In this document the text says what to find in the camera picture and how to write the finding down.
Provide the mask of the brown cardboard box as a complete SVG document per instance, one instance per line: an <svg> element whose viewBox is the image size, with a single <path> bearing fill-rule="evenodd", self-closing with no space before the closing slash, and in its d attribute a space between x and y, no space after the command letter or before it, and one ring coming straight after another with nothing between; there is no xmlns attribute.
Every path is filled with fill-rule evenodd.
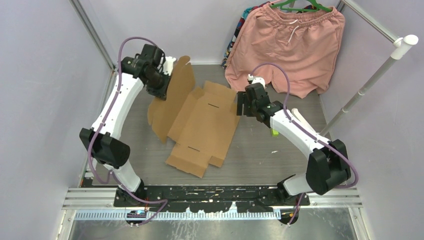
<svg viewBox="0 0 424 240"><path fill-rule="evenodd" d="M177 59L166 100L155 97L147 111L157 137L163 143L175 141L166 164L198 178L210 165L222 167L240 121L236 95L233 89L208 80L196 86L190 57Z"/></svg>

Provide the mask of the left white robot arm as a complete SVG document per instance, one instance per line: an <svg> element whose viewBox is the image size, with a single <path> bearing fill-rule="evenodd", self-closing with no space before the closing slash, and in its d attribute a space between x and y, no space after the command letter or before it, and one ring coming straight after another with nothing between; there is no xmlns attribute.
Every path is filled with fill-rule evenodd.
<svg viewBox="0 0 424 240"><path fill-rule="evenodd" d="M167 98L176 61L153 44L145 44L141 53L133 57L120 57L118 76L105 107L92 126L82 128L79 133L89 167L94 167L93 161L104 166L126 193L126 200L135 207L145 202L146 190L130 163L130 147L120 140L123 125L142 89L159 100Z"/></svg>

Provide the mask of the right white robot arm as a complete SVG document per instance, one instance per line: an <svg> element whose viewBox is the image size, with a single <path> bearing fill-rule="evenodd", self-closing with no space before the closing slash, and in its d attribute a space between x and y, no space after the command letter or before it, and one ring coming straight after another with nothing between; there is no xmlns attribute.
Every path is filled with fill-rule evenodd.
<svg viewBox="0 0 424 240"><path fill-rule="evenodd" d="M277 183L276 194L283 205L291 205L299 194L324 195L352 176L346 145L329 140L307 129L287 110L284 103L272 102L260 83L248 85L236 95L236 114L254 117L277 131L297 147L307 160L304 173L291 175Z"/></svg>

